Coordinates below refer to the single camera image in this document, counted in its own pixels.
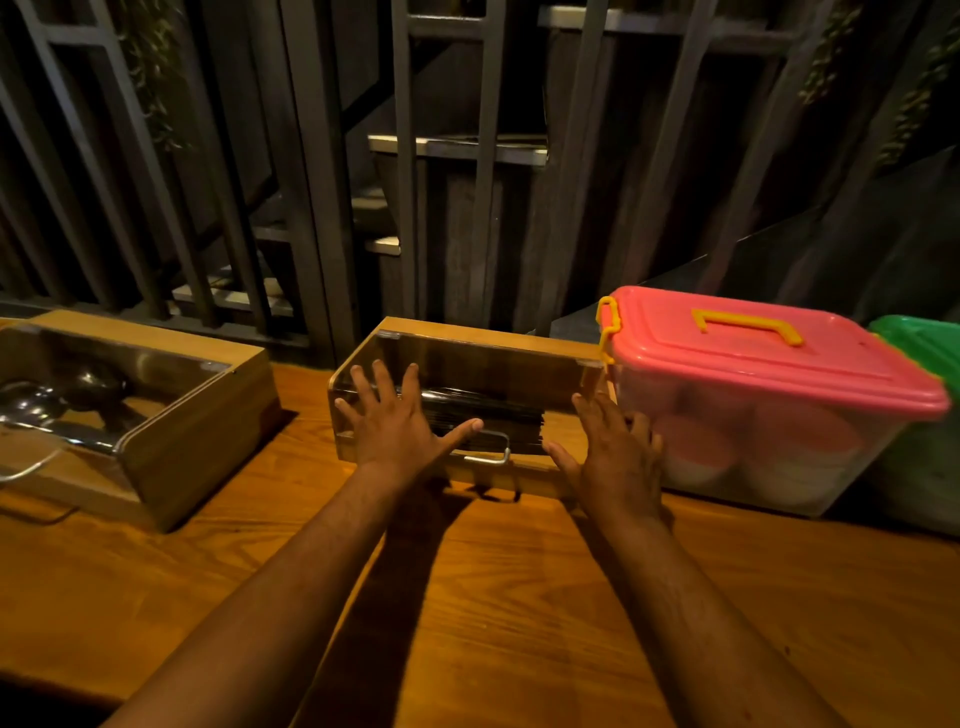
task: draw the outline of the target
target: pink plastic lid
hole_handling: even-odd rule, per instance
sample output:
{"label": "pink plastic lid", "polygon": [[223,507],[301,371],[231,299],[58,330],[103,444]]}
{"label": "pink plastic lid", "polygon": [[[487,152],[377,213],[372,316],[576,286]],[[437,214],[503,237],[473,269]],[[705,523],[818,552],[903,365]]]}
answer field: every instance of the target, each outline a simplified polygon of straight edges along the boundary
{"label": "pink plastic lid", "polygon": [[[826,311],[624,286],[612,294],[618,364],[794,397],[936,420],[939,379],[850,319]],[[603,306],[603,326],[612,322]]]}

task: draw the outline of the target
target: yellow handle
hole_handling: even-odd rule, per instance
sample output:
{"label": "yellow handle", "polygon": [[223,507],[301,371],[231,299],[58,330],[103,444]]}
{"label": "yellow handle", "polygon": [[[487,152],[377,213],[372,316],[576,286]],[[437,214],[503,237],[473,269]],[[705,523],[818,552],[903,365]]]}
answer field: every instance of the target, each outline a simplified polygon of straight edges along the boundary
{"label": "yellow handle", "polygon": [[693,315],[693,321],[697,328],[703,333],[707,333],[707,323],[730,324],[736,327],[763,328],[768,331],[776,331],[783,337],[783,341],[791,347],[799,347],[804,338],[797,333],[797,330],[780,319],[764,319],[760,316],[747,316],[742,313],[728,313],[726,311],[705,311],[703,308],[693,308],[690,310]]}
{"label": "yellow handle", "polygon": [[621,328],[620,323],[620,308],[616,304],[616,299],[613,296],[604,296],[600,299],[600,303],[597,304],[597,324],[603,326],[603,306],[604,303],[610,307],[610,313],[612,319],[608,327],[600,332],[600,358],[605,364],[613,364],[616,360],[607,353],[607,340],[610,338],[611,334],[618,333]]}

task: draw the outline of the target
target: wooden table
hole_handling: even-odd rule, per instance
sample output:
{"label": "wooden table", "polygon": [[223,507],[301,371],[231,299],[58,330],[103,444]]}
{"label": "wooden table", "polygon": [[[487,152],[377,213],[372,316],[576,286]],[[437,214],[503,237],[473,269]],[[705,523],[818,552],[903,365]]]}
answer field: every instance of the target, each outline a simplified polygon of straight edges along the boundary
{"label": "wooden table", "polygon": [[[276,367],[295,419],[175,533],[81,513],[55,525],[0,516],[0,673],[129,696],[348,477],[326,378]],[[666,502],[684,546],[852,723],[960,723],[956,543]],[[559,502],[448,495],[407,515],[324,661],[311,709],[326,724],[672,724]]]}

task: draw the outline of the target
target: hand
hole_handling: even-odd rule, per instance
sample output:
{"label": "hand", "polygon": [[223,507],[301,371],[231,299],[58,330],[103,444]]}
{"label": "hand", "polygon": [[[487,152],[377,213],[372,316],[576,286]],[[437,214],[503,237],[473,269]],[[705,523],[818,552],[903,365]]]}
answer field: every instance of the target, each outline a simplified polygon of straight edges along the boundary
{"label": "hand", "polygon": [[659,521],[663,441],[658,434],[651,437],[650,420],[634,414],[628,423],[603,393],[591,401],[574,395],[573,406],[587,433],[587,462],[579,465],[558,443],[545,442],[543,448],[584,510],[601,528],[624,518]]}
{"label": "hand", "polygon": [[363,404],[362,416],[345,400],[333,402],[353,425],[359,468],[378,469],[398,487],[407,488],[467,437],[483,429],[482,420],[467,420],[444,437],[437,437],[430,430],[420,407],[420,370],[417,365],[407,367],[399,398],[383,362],[377,359],[372,368],[380,392],[379,400],[364,376],[363,367],[350,369]]}

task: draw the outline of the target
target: green container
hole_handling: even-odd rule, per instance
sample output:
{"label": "green container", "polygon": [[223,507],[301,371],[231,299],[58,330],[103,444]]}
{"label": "green container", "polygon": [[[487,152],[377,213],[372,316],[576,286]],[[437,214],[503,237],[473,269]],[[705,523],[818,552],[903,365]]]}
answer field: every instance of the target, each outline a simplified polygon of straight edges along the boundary
{"label": "green container", "polygon": [[960,536],[960,324],[884,316],[870,331],[939,376],[952,408],[938,423],[909,426],[867,472],[891,517]]}

